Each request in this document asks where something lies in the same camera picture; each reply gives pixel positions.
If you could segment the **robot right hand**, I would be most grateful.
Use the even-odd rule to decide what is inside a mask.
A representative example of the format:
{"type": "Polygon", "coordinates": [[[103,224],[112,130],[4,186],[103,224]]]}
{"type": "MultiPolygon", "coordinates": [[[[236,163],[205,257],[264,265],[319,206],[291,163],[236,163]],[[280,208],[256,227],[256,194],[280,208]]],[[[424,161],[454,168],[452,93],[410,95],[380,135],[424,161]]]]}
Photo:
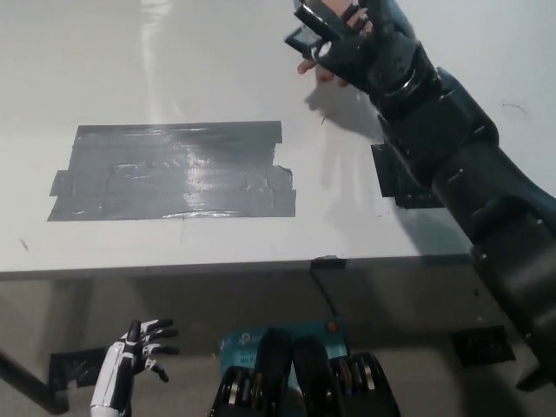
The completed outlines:
{"type": "Polygon", "coordinates": [[[438,84],[436,68],[395,1],[359,1],[368,30],[323,40],[312,58],[367,93],[381,112],[415,102],[438,84]]]}

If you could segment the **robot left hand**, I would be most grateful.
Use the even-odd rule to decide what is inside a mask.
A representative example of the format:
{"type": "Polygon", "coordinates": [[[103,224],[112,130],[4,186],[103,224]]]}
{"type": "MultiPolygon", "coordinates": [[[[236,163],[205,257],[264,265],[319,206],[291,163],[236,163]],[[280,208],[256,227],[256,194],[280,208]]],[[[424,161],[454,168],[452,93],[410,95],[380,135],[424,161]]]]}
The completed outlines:
{"type": "Polygon", "coordinates": [[[179,349],[159,342],[178,335],[171,319],[133,320],[129,329],[107,350],[89,405],[91,416],[132,415],[135,377],[143,371],[158,375],[164,383],[169,376],[158,363],[158,354],[177,355],[179,349]]]}

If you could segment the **person's bare hand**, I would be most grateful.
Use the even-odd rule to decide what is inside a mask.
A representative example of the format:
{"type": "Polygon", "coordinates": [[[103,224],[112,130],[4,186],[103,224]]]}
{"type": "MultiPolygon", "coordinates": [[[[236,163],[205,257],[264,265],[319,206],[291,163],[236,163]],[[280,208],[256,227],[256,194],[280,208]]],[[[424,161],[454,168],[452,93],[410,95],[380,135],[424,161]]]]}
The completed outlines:
{"type": "Polygon", "coordinates": [[[300,52],[301,75],[321,67],[319,79],[337,78],[342,86],[366,88],[364,42],[373,29],[359,1],[298,1],[294,16],[301,22],[287,43],[300,52]]]}

